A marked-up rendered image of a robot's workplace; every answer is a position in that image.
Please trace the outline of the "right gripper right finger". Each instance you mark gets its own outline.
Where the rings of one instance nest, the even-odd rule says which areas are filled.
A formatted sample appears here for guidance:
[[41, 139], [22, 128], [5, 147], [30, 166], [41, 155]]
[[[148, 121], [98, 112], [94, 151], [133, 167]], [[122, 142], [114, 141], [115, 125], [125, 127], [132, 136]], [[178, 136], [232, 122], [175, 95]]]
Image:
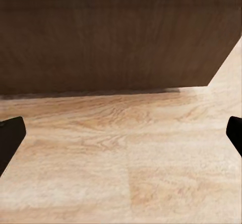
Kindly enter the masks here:
[[242, 157], [242, 118], [234, 116], [229, 118], [226, 135]]

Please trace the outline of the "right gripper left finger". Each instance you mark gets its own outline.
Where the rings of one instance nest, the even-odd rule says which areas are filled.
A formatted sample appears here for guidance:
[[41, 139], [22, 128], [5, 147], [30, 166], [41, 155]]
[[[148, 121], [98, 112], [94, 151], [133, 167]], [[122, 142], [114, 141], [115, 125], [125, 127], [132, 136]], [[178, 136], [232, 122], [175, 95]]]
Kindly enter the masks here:
[[21, 116], [0, 122], [0, 176], [26, 136]]

